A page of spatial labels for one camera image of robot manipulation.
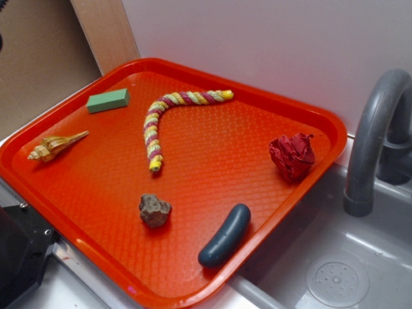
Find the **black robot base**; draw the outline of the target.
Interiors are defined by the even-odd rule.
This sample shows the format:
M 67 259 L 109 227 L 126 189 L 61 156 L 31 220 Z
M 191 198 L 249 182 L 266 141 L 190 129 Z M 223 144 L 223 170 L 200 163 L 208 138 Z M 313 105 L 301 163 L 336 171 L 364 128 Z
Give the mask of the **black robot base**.
M 1 308 L 11 308 L 41 286 L 56 238 L 33 207 L 1 208 Z

